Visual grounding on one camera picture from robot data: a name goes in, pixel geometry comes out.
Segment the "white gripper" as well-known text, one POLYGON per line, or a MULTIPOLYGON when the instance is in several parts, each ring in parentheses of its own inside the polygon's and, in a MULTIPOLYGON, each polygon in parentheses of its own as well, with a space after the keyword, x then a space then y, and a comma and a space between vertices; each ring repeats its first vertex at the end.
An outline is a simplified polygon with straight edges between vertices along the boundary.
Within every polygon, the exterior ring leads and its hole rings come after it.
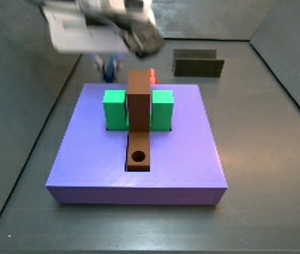
MULTIPOLYGON (((152 3, 153 0, 46 0, 42 11, 55 49, 62 53, 118 53, 116 69, 122 71, 125 53, 130 52, 126 45, 109 27, 90 27, 85 15, 124 14, 150 21, 157 27, 152 3)), ((90 58, 98 72, 104 73, 104 59, 98 54, 92 54, 90 58)))

